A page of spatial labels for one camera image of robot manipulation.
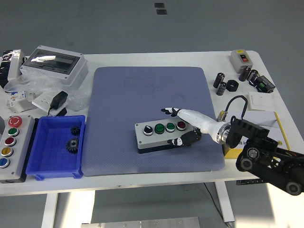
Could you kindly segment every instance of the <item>bevel gear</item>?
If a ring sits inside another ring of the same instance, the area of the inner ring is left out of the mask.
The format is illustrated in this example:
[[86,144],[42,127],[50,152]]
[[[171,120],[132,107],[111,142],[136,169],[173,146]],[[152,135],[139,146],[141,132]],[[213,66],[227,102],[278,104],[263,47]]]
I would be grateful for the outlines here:
[[74,136],[80,135],[80,128],[78,126],[71,127],[71,133]]
[[78,152],[78,145],[79,145],[79,139],[74,138],[67,142],[66,148],[70,153],[77,153]]

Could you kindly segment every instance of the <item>table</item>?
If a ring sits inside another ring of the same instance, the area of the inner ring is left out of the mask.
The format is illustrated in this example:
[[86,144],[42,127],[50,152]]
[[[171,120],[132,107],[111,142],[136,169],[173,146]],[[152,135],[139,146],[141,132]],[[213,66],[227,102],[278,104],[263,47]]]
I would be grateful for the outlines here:
[[[99,67],[201,67],[206,76],[215,114],[218,115],[221,110],[225,109],[229,100],[234,96],[246,95],[249,91],[256,91],[250,86],[240,86],[234,93],[225,92],[223,96],[217,96],[215,94],[216,89],[213,87],[213,82],[217,73],[223,72],[226,75],[225,81],[230,79],[237,80],[238,78],[238,75],[229,61],[230,53],[231,51],[85,55],[85,58],[88,60],[87,65],[89,73],[80,86],[80,89],[92,89],[93,75],[95,70]],[[253,68],[273,82],[259,54],[255,51],[247,51],[247,53],[254,63]],[[3,97],[4,94],[4,91],[1,90],[1,97]],[[290,145],[290,150],[301,152],[304,148],[304,141],[301,138],[301,135],[278,90],[275,89],[271,95],[274,110],[280,118]],[[242,106],[243,101],[236,100],[229,109],[241,110]],[[0,104],[0,110],[0,116],[3,119],[8,119],[8,117],[12,115],[12,112],[5,107],[3,101]],[[68,111],[67,115],[87,115],[87,111],[88,108],[79,112]],[[45,115],[45,113],[39,109],[25,111],[22,114],[30,114],[34,118],[39,118]],[[236,160],[225,160],[225,167],[222,170],[210,172],[128,174],[83,177],[78,180],[73,178],[45,179],[44,181],[36,181],[34,177],[28,176],[24,183],[1,184],[0,196],[58,193],[78,190],[136,188],[144,186],[219,182],[256,178],[248,172],[239,172],[235,167],[235,161]]]

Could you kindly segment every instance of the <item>blue mat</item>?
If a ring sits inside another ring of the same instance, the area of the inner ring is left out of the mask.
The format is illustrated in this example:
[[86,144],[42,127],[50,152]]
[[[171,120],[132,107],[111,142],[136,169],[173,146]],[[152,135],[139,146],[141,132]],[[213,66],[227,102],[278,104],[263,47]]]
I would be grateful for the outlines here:
[[182,148],[139,154],[135,123],[169,119],[165,107],[215,118],[204,72],[198,67],[102,67],[95,71],[82,154],[85,176],[215,171],[221,145],[209,135]]

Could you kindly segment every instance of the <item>green button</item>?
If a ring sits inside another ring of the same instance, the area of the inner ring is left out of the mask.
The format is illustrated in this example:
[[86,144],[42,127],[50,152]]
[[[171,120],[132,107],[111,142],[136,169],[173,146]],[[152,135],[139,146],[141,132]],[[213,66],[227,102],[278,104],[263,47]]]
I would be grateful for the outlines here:
[[167,125],[166,125],[166,130],[167,130],[168,132],[174,132],[174,130],[175,130],[175,125],[174,125],[173,123],[167,123]]
[[19,134],[19,130],[17,128],[9,129],[9,136],[17,136]]
[[165,126],[161,123],[156,124],[155,126],[155,133],[162,134],[165,131]]

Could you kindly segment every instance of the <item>black wire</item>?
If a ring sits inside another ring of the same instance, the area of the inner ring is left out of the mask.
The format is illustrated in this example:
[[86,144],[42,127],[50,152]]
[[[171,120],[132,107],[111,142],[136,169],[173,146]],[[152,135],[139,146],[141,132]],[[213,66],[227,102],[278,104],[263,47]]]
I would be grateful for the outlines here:
[[246,109],[247,109],[247,105],[248,105],[248,100],[247,98],[245,98],[243,95],[239,95],[239,96],[235,96],[233,97],[227,104],[227,107],[225,109],[225,112],[228,112],[228,109],[229,109],[229,106],[231,104],[231,102],[233,102],[235,99],[237,98],[242,98],[244,101],[245,101],[245,105],[244,105],[244,108],[243,108],[243,111],[242,111],[242,116],[241,116],[241,119],[243,119],[244,115],[245,115],[245,112],[246,112]]
[[205,187],[206,187],[206,189],[207,189],[207,191],[208,191],[209,195],[211,196],[212,202],[213,202],[213,204],[214,204],[214,206],[215,206],[216,210],[218,211],[218,213],[219,213],[220,217],[221,217],[221,218],[222,218],[222,220],[224,221],[224,218],[223,218],[222,214],[220,213],[220,211],[219,211],[219,209],[218,209],[217,205],[215,204],[214,199],[213,199],[213,197],[212,197],[212,195],[211,195],[211,193],[210,193],[209,189],[207,188],[207,185],[206,185],[205,183],[204,183],[204,185],[205,185]]
[[52,107],[49,108],[48,113],[47,113],[47,116],[49,115],[49,112],[51,111],[51,109],[52,109]]

